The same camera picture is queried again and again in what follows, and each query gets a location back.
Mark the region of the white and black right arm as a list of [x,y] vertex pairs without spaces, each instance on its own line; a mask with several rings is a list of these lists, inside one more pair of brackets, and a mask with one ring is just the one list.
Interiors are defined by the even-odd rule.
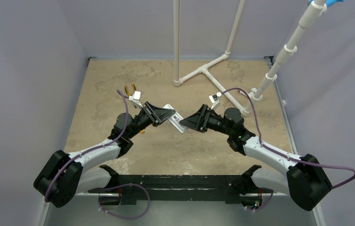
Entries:
[[267,149],[258,136],[245,128],[244,118],[237,108],[230,107],[220,116],[209,106],[202,105],[196,113],[180,120],[179,124],[201,133],[209,129],[223,133],[228,136],[227,143],[233,151],[276,170],[274,173],[257,169],[244,176],[242,185],[249,192],[268,188],[289,195],[297,206],[311,211],[333,189],[324,170],[317,166],[319,162],[316,157]]

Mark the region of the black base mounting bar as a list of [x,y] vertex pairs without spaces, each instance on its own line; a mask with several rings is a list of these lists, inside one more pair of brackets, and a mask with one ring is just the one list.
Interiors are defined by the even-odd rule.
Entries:
[[93,188],[100,203],[135,205],[139,201],[224,202],[225,204],[254,205],[270,189],[259,188],[251,180],[259,169],[254,165],[241,175],[121,175],[107,165],[111,180],[105,188]]

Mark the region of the aluminium table frame rail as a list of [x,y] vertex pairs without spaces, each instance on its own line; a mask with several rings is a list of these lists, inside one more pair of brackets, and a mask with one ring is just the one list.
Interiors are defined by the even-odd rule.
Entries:
[[280,113],[277,113],[276,110],[274,110],[273,114],[272,114],[272,118],[270,120],[268,120],[269,122],[267,122],[267,124],[269,123],[271,128],[280,128],[282,129],[282,123],[284,123],[285,125],[285,131],[287,133],[287,137],[290,143],[290,147],[291,147],[291,151],[293,154],[298,154],[297,151],[297,147],[294,141],[294,136],[292,133],[292,129],[290,126],[290,122],[289,122],[289,118],[286,112],[286,102],[285,100],[282,98],[281,92],[280,92],[280,88],[278,85],[278,81],[275,80],[270,84],[270,87],[273,86],[273,89],[275,90],[275,96],[276,96],[276,101],[278,101],[279,103],[279,107],[280,107]]

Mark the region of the white universal AC remote control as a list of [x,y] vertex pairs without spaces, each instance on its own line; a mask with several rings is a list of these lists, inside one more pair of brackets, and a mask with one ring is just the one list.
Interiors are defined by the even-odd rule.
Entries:
[[183,117],[170,104],[164,105],[164,108],[175,111],[175,113],[172,116],[170,116],[168,118],[168,120],[173,124],[173,126],[180,133],[182,133],[182,134],[185,133],[187,131],[188,127],[180,124],[180,121],[183,120]]

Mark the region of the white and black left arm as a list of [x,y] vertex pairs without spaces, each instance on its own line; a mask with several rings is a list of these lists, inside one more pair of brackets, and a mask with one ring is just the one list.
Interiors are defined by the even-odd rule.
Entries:
[[77,152],[58,150],[52,154],[33,183],[45,202],[65,206],[78,193],[102,188],[111,193],[117,189],[116,173],[100,166],[125,155],[133,146],[132,138],[148,126],[157,127],[170,121],[179,127],[183,117],[170,105],[156,107],[145,102],[140,112],[118,115],[111,134],[104,141]]

